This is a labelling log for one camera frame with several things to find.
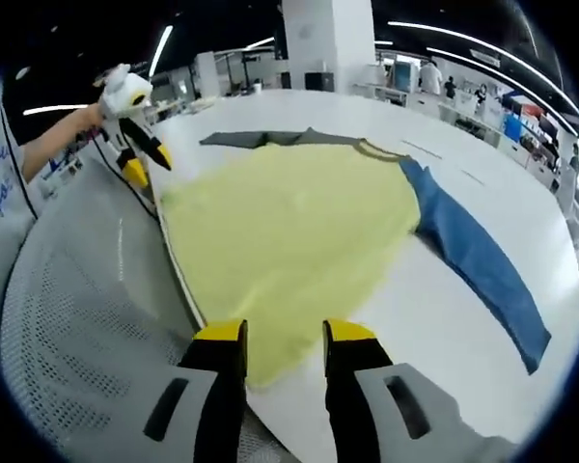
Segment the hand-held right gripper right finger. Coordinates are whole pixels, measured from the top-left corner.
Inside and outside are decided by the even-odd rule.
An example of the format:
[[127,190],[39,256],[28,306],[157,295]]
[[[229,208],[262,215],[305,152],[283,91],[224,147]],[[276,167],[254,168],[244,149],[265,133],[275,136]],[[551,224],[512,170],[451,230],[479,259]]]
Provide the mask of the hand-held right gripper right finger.
[[455,399],[396,364],[362,325],[323,323],[325,406],[340,462],[507,462],[511,443],[463,421]]

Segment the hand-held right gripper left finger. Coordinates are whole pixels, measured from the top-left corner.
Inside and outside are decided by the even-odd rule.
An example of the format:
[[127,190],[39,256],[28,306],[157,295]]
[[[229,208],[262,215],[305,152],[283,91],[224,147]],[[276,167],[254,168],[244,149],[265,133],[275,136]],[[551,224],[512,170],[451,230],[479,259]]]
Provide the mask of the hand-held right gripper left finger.
[[124,425],[126,462],[235,462],[246,407],[244,319],[208,324],[176,366],[144,372]]

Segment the person's left hand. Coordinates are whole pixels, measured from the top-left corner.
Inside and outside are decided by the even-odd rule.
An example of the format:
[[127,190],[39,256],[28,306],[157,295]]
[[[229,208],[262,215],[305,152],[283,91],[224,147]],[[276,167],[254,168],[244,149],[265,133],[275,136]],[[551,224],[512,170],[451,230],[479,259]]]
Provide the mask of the person's left hand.
[[99,129],[103,124],[103,112],[98,102],[77,109],[72,115],[76,134]]

